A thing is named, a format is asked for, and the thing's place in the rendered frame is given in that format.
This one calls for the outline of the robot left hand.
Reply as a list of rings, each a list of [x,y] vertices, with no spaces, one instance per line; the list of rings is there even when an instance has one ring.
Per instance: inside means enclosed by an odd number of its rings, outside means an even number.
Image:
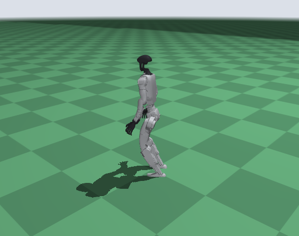
[[[132,120],[133,122],[130,122],[130,123],[128,123],[127,125],[126,125],[126,132],[127,132],[127,134],[129,134],[129,135],[132,135],[132,131],[134,130],[134,128],[135,128],[135,125],[136,124],[138,124],[138,122],[140,121],[140,119],[139,120],[137,120],[137,122],[135,122],[134,121],[134,119]]]

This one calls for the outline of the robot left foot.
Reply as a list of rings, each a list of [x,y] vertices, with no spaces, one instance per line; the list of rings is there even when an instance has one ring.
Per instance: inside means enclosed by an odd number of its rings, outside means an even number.
[[[158,173],[159,174],[159,173]],[[147,176],[149,177],[165,177],[165,173],[162,173],[162,175],[158,175],[157,173],[148,173]]]

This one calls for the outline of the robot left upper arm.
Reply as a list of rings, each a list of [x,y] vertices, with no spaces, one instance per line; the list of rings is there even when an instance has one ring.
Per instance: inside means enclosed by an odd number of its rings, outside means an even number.
[[[138,79],[139,94],[141,96],[140,99],[143,100],[143,105],[146,105],[146,103],[147,103],[146,85],[147,85],[146,77],[142,77],[142,78]]]

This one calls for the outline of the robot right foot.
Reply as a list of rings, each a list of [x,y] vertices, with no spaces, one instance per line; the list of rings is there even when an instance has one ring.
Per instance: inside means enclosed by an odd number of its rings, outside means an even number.
[[[150,165],[149,165],[150,166]],[[162,169],[167,169],[167,165],[163,164],[163,166],[160,166],[160,164],[158,164],[159,168],[162,168]]]

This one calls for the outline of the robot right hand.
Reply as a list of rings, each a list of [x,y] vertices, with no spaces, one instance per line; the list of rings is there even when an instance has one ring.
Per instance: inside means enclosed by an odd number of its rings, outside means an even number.
[[[146,113],[147,113],[147,108],[143,110],[142,118],[143,118],[143,116],[144,116],[144,118],[145,118]],[[147,116],[146,116],[146,118],[147,118]]]

